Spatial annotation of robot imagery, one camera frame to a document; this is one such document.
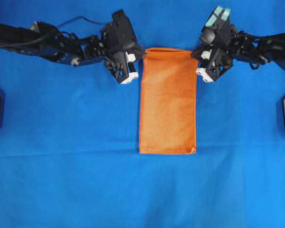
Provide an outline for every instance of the orange towel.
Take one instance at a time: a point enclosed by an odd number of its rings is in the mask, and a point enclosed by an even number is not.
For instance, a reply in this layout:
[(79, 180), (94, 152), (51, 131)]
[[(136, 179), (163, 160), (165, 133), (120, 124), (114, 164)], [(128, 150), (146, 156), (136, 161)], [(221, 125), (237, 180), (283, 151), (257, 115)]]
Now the orange towel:
[(190, 51), (146, 50), (140, 116), (140, 153), (196, 152), (196, 69)]

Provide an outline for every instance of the blue tablecloth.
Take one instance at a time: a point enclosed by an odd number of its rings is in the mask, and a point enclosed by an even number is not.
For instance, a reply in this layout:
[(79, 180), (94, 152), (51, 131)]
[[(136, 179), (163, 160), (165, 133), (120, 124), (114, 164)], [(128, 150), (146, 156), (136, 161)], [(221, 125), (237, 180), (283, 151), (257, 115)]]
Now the blue tablecloth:
[[(144, 48), (192, 50), (217, 5), (239, 30), (285, 33), (285, 0), (0, 0), (0, 23), (106, 22), (122, 8)], [(138, 153), (139, 86), (118, 85), (102, 64), (0, 50), (0, 228), (285, 227), (285, 71), (235, 62), (216, 83), (199, 77), (189, 156)]]

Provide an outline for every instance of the blue surface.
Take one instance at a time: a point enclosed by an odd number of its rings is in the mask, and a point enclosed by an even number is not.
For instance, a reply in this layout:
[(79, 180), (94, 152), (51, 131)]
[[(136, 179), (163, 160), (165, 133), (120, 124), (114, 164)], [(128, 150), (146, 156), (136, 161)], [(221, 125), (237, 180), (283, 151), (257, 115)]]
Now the blue surface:
[[(285, 1), (0, 0), (0, 22), (28, 28), (123, 8), (139, 43), (193, 49), (217, 5), (254, 35), (285, 32)], [(101, 27), (79, 21), (80, 36)], [(138, 153), (139, 81), (102, 64), (73, 68), (0, 50), (0, 228), (285, 227), (285, 71), (235, 62), (198, 79), (198, 153)]]

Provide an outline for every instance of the black wire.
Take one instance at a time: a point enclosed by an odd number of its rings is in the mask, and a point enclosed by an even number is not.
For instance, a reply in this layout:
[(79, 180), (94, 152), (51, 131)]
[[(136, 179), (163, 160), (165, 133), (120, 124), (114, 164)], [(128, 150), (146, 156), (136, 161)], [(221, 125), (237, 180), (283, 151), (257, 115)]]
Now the black wire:
[[(92, 20), (89, 20), (87, 18), (85, 18), (84, 16), (78, 16), (78, 17), (75, 17), (73, 19), (70, 19), (70, 20), (67, 20), (66, 22), (63, 22), (61, 23), (60, 25), (57, 26), (57, 28), (60, 28), (60, 27), (63, 27), (69, 23), (72, 23), (78, 19), (84, 19), (90, 23), (93, 23), (93, 24), (97, 24), (97, 25), (105, 25), (106, 23), (99, 23), (99, 22), (95, 22), (95, 21), (92, 21)], [(42, 37), (38, 38), (38, 39), (35, 39), (33, 41), (29, 41), (29, 42), (23, 42), (23, 43), (15, 43), (15, 44), (3, 44), (3, 45), (0, 45), (0, 48), (7, 48), (7, 47), (12, 47), (12, 46), (24, 46), (24, 45), (33, 45), (33, 44), (36, 44), (36, 43), (40, 43), (42, 41), (44, 41), (46, 38), (52, 36), (53, 34), (55, 34), (55, 29), (53, 29), (52, 32), (49, 32), (45, 35), (43, 35)]]
[(78, 17), (75, 17), (75, 18), (73, 18), (73, 19), (67, 20), (66, 22), (61, 23), (60, 25), (57, 26), (57, 28), (60, 28), (60, 27), (62, 27), (62, 26), (65, 26), (65, 25), (67, 25), (67, 24), (69, 24), (69, 23), (72, 23), (72, 22), (78, 20), (78, 19), (83, 19), (83, 20), (86, 20), (87, 22), (90, 22), (90, 23), (93, 23), (93, 24), (96, 24), (96, 25), (105, 25), (105, 24), (108, 24), (108, 23), (102, 23), (102, 22), (92, 21), (92, 20), (87, 19), (87, 18), (84, 17), (84, 16), (78, 16)]

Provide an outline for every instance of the orange cloth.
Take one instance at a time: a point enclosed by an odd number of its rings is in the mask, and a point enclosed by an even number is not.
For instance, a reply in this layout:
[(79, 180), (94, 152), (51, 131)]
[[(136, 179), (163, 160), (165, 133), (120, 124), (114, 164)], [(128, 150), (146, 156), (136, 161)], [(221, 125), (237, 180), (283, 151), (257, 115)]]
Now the orange cloth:
[(196, 69), (190, 51), (146, 50), (140, 113), (140, 153), (196, 152)]

